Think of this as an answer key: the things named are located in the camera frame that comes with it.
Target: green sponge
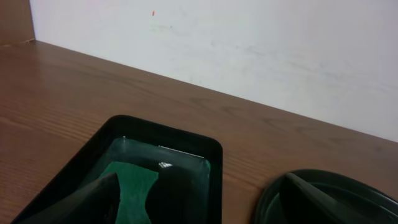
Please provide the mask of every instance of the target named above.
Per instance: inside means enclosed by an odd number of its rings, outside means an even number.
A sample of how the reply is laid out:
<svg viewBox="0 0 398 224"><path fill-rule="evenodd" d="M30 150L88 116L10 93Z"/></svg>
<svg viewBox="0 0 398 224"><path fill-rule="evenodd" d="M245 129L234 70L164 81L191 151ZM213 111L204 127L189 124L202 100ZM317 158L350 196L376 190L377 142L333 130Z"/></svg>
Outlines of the green sponge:
<svg viewBox="0 0 398 224"><path fill-rule="evenodd" d="M150 224L145 210L148 192L158 178L158 173L126 162L112 162L101 174L118 175L120 204L115 224Z"/></svg>

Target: black object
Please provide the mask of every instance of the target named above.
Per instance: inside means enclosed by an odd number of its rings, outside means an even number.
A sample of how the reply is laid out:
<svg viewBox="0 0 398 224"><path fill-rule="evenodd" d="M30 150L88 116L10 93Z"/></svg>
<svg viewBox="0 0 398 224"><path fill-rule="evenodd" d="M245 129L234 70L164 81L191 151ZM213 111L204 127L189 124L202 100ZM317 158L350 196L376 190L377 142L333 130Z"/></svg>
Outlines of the black object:
<svg viewBox="0 0 398 224"><path fill-rule="evenodd" d="M140 156L145 154L146 151L150 152L152 149L159 150L159 147L163 147L165 150L169 150L166 153L168 156L180 153L181 155L186 154L188 156L192 156L194 160L195 158L196 160L201 160L201 167L197 168L207 167L206 172L208 172L208 174L205 176L207 184L205 186L198 184L198 182L203 181L203 175L199 178L197 176L193 176L194 171L186 170L184 172L190 176L184 177L181 175L182 178L178 180L177 185L178 188L181 189L179 192L182 195L190 192L192 193L193 191L199 192L200 189L205 189L206 191L204 192L206 195L203 195L202 193L200 196L190 194L189 198L191 201L189 201L189 205L194 204L196 198L200 198L201 200L198 200L199 203L192 206L188 211L183 211L185 213L180 214L180 216L185 216L184 220L192 220L191 217L187 218L187 216L195 215L195 212L193 211L197 209L194 208L199 208L198 210L201 211L201 217L199 217L199 219L202 220L200 223L221 223L223 162L223 151L221 145L214 139L208 137L125 115L118 115L110 118L80 149L71 161L50 181L50 183L47 184L38 196L36 196L36 198L33 199L33 201L31 201L23 211L21 211L12 223L18 223L26 218L36 215L42 210L74 193L74 191L97 179L103 169L109 164L109 162L111 162L108 157L105 157L108 155L116 155L118 159L130 159L133 160L132 163L135 165L142 167L146 166L146 169L159 172L159 179L157 184L154 184L153 188L159 188L159 184L165 185L167 181L163 181L163 179L170 176L167 174L166 170L170 170L169 168L171 167L160 170L158 166L156 167L154 165L153 161L148 159L148 157L142 157L141 159L133 158L133 156L128 154L129 152L122 155L122 152L118 150L124 142L126 142L126 144L133 144L140 147L140 151L134 152ZM193 177L196 179L194 179L194 181L191 179L190 183L191 185L192 183L196 185L190 189L186 188L188 179ZM146 209L151 220L156 214L156 206L154 206L155 199L151 195L157 194L165 197L164 192L168 191L167 186L161 189L164 190L163 193L154 192L154 190L151 189L147 198Z"/></svg>
<svg viewBox="0 0 398 224"><path fill-rule="evenodd" d="M119 198L118 177L110 173L18 224L113 224Z"/></svg>
<svg viewBox="0 0 398 224"><path fill-rule="evenodd" d="M296 170L263 193L254 224L398 223L398 203L348 177L322 170Z"/></svg>

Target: green cloth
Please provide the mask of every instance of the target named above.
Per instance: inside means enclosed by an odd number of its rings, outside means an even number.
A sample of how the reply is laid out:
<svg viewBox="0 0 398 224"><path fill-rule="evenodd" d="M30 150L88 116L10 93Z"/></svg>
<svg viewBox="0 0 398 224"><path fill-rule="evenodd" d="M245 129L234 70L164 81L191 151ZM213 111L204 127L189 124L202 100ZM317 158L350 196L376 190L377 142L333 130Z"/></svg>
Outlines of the green cloth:
<svg viewBox="0 0 398 224"><path fill-rule="evenodd" d="M101 176L110 172L118 175L120 185L120 204L115 224L150 224L145 201L159 173L126 162L110 163Z"/></svg>

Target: wooden table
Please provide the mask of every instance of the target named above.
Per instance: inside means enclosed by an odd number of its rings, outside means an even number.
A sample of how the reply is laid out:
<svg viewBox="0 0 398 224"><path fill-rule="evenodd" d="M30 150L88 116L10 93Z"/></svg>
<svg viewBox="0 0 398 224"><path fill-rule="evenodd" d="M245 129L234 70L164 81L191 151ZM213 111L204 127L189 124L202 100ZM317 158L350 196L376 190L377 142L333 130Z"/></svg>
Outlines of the wooden table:
<svg viewBox="0 0 398 224"><path fill-rule="evenodd" d="M223 223L248 223L284 172L324 169L398 198L398 143L42 42L0 48L0 223L111 116L218 140Z"/></svg>

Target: black tray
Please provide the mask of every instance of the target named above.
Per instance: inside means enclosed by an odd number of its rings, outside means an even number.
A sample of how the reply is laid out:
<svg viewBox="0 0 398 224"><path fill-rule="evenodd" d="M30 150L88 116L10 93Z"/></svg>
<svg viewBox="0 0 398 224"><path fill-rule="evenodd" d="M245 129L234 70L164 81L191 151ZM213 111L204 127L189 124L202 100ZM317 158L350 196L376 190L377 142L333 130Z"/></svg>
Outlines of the black tray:
<svg viewBox="0 0 398 224"><path fill-rule="evenodd" d="M163 158L165 154L167 154L166 157L171 158L170 155L179 153L182 155L181 158L184 157L183 154L186 154L193 160L202 159L204 162L201 163L200 168L204 172L197 175L195 169L191 169L187 174L189 176L187 178L196 178L192 182L205 181L205 185L197 187L201 192L196 198L201 198L201 202L204 202L205 205L199 209L203 212L199 218L202 221L197 220L195 223L221 223L223 163L221 145L208 137L126 115L110 118L12 223L35 215L95 180L101 174L102 168L106 167L113 159L116 158L120 161L126 158L115 150L124 139L128 139L129 144L140 147L140 151L135 152L136 154L132 155L130 161L127 162L154 171L158 169L157 162L155 163L148 156L143 156L146 150L149 152L151 149L157 151L164 149ZM110 150L113 150L113 159L105 158ZM182 161L182 166L189 163ZM200 204L195 203L195 198L192 200L192 204Z"/></svg>

